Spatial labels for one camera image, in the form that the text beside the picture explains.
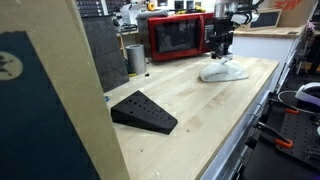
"cable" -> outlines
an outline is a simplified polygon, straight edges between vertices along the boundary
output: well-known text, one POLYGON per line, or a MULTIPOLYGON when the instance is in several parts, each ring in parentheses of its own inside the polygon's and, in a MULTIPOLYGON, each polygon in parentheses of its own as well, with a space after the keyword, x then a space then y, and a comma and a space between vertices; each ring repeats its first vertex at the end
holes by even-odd
POLYGON ((301 112, 305 112, 305 113, 312 114, 312 115, 319 115, 319 113, 316 113, 316 112, 313 112, 313 111, 307 111, 307 110, 304 110, 304 109, 300 109, 300 108, 298 108, 298 107, 295 107, 295 106, 292 106, 292 105, 290 105, 290 104, 285 103, 285 102, 281 99, 281 97, 280 97, 281 94, 284 94, 284 93, 297 93, 297 91, 282 91, 282 92, 280 92, 280 93, 278 94, 278 99, 279 99, 279 101, 280 101, 281 103, 283 103, 284 105, 289 106, 289 107, 291 107, 291 108, 293 108, 293 109, 299 110, 299 111, 301 111, 301 112))

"workshop clutter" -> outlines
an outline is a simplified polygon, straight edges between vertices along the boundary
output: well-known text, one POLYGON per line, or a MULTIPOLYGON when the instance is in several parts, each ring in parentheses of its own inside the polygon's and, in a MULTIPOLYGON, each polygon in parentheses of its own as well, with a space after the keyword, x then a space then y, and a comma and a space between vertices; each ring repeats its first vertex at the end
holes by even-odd
POLYGON ((270 8, 282 9, 280 27, 298 27, 307 23, 317 0, 270 0, 270 8))

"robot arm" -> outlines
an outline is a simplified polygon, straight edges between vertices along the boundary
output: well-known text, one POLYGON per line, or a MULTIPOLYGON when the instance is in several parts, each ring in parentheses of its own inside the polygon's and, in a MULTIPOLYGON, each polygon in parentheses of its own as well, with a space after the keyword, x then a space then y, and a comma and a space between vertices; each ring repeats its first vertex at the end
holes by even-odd
POLYGON ((207 46, 211 50, 213 59, 227 57, 231 59, 228 52, 233 41, 233 31, 241 24, 254 22, 258 19, 258 6, 264 1, 251 5, 252 0, 217 0, 215 4, 214 29, 209 35, 207 46), (239 5, 247 5, 239 10, 239 5))

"microwave window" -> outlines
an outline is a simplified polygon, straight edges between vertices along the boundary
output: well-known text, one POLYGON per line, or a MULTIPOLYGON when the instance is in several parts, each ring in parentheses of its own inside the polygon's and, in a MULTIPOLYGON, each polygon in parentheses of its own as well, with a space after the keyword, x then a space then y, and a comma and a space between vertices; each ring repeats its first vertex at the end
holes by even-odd
POLYGON ((196 49, 200 42, 200 21, 191 19, 155 26, 158 53, 196 49))

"wooden workbench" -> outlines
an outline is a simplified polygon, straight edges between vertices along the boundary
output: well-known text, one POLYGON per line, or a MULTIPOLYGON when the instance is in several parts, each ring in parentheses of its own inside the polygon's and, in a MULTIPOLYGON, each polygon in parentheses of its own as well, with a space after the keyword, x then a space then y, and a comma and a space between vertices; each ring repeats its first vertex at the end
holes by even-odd
POLYGON ((304 32, 306 25, 299 27, 277 27, 274 29, 262 29, 244 31, 236 29, 234 36, 239 37, 263 37, 263 38, 297 38, 304 32))
POLYGON ((210 55, 148 64, 149 77, 139 75, 105 93, 108 108, 140 90, 178 120, 170 135, 114 124, 131 179, 195 179, 246 113, 271 77, 276 61, 234 57, 249 78, 205 83, 202 68, 210 55))

